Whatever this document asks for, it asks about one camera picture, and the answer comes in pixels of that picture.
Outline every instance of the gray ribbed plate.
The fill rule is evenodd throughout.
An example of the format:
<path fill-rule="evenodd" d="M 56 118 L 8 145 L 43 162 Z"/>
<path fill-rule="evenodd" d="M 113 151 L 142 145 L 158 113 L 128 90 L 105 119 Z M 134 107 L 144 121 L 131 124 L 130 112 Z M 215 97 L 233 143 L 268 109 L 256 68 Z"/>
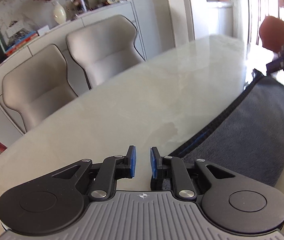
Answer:
<path fill-rule="evenodd" d="M 235 236 L 209 223 L 195 203 L 175 199 L 171 192 L 117 191 L 92 203 L 85 215 L 62 232 L 21 236 L 11 231 L 0 240 L 284 240 L 280 231 L 264 236 Z"/>

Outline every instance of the cabinet drawer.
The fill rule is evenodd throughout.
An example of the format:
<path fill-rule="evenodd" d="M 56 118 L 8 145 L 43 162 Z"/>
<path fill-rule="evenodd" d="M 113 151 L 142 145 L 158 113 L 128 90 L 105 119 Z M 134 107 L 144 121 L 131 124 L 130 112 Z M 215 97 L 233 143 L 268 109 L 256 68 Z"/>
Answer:
<path fill-rule="evenodd" d="M 81 19 L 75 20 L 41 36 L 36 41 L 29 44 L 28 47 L 32 55 L 38 53 L 41 49 L 45 48 L 50 44 L 55 44 L 58 46 L 58 48 L 61 51 L 64 51 L 67 49 L 66 40 L 65 40 L 66 35 L 82 27 L 83 27 L 82 20 Z"/>
<path fill-rule="evenodd" d="M 22 64 L 24 61 L 31 57 L 31 53 L 27 47 L 11 56 L 7 61 L 0 65 L 0 95 L 2 95 L 2 80 L 4 76 L 12 69 Z"/>
<path fill-rule="evenodd" d="M 94 13 L 92 12 L 92 14 L 84 16 L 82 20 L 84 26 L 87 26 L 119 14 L 125 16 L 131 22 L 135 22 L 131 3 L 119 4 L 118 6 L 114 6 L 112 8 L 108 8 L 106 6 L 105 9 L 103 8 L 103 10 L 99 12 L 94 12 Z"/>

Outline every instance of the stack of books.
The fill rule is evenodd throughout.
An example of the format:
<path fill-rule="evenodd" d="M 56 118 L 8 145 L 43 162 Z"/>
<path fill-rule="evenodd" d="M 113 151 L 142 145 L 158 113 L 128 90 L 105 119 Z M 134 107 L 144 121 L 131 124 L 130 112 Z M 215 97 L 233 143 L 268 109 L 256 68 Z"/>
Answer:
<path fill-rule="evenodd" d="M 12 55 L 14 52 L 16 52 L 18 49 L 20 49 L 21 47 L 23 47 L 24 45 L 26 45 L 28 42 L 30 42 L 31 40 L 35 39 L 36 37 L 38 37 L 39 35 L 36 32 L 31 32 L 28 35 L 26 35 L 25 37 L 23 37 L 22 39 L 18 40 L 12 47 L 8 48 L 7 51 L 5 51 L 5 55 L 10 56 Z"/>

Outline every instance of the dark gray cloth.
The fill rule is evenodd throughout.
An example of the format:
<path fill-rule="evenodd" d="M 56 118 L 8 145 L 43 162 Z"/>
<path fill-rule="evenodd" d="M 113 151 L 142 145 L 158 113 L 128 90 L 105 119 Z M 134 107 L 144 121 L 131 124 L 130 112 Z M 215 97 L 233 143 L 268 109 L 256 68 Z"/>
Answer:
<path fill-rule="evenodd" d="M 182 159 L 206 159 L 274 186 L 284 168 L 284 86 L 262 78 L 197 148 Z"/>

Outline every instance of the glossy table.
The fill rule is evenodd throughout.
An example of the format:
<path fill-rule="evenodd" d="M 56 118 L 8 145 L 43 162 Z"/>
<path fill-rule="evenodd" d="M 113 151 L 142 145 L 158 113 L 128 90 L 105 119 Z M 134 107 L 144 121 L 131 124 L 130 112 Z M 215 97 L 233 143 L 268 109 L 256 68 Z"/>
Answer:
<path fill-rule="evenodd" d="M 38 176 L 137 147 L 134 179 L 118 189 L 149 190 L 150 147 L 167 155 L 220 114 L 273 54 L 211 36 L 131 68 L 69 103 L 0 155 L 0 195 Z M 284 193 L 284 172 L 277 187 Z"/>

